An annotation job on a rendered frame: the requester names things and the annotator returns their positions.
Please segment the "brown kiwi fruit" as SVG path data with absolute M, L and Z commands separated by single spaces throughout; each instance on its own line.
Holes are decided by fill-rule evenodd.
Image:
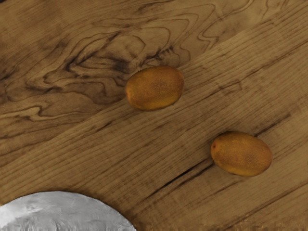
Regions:
M 239 131 L 219 134 L 210 146 L 210 154 L 219 168 L 244 177 L 260 175 L 270 167 L 273 159 L 266 143 Z
M 145 68 L 133 74 L 125 85 L 128 103 L 142 111 L 173 105 L 184 92 L 183 74 L 170 66 Z

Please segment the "grey plate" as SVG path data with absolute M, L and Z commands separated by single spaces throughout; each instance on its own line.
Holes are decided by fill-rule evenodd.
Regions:
M 0 231 L 137 231 L 107 204 L 75 192 L 37 192 L 0 206 Z

